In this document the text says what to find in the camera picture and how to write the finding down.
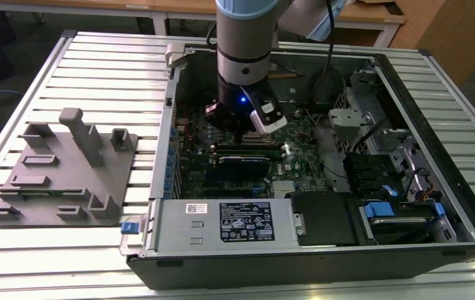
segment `metal slotted worktable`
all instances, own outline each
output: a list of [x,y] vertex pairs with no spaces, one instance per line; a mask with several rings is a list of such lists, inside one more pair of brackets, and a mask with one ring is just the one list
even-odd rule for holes
[[[26,147],[18,138],[26,123],[54,122],[54,130],[67,131],[58,123],[59,113],[64,107],[78,107],[86,111],[83,120],[96,124],[99,132],[127,127],[140,136],[123,215],[147,213],[166,98],[164,54],[174,42],[201,44],[203,39],[92,32],[62,38],[0,135],[0,185]],[[281,46],[327,49],[317,44]],[[475,111],[436,60],[415,50],[345,46],[337,50],[387,55],[475,193]],[[130,240],[131,246],[140,245],[140,238]],[[120,240],[118,227],[0,229],[0,298],[475,299],[475,262],[403,280],[151,291],[127,267]]]

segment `motherboard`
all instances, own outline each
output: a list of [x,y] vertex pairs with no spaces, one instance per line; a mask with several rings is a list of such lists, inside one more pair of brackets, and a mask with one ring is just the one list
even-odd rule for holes
[[314,120],[302,117],[269,136],[250,132],[235,144],[195,108],[178,110],[183,199],[283,198],[326,191]]

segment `wooden cabinet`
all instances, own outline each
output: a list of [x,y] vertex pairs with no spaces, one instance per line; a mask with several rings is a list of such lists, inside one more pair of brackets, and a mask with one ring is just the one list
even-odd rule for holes
[[407,17],[391,48],[428,49],[461,85],[475,70],[475,0],[397,0]]

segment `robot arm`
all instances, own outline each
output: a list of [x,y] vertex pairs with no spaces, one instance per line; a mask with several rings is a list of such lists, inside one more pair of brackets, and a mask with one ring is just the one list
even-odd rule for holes
[[287,124],[267,82],[273,36],[282,28],[322,40],[330,33],[327,2],[334,16],[345,0],[217,0],[219,98],[209,121],[235,134],[270,134]]

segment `power supply label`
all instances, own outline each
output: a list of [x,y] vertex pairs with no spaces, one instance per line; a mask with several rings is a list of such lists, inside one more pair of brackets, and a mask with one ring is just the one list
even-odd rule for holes
[[221,203],[222,240],[233,242],[274,241],[271,204]]

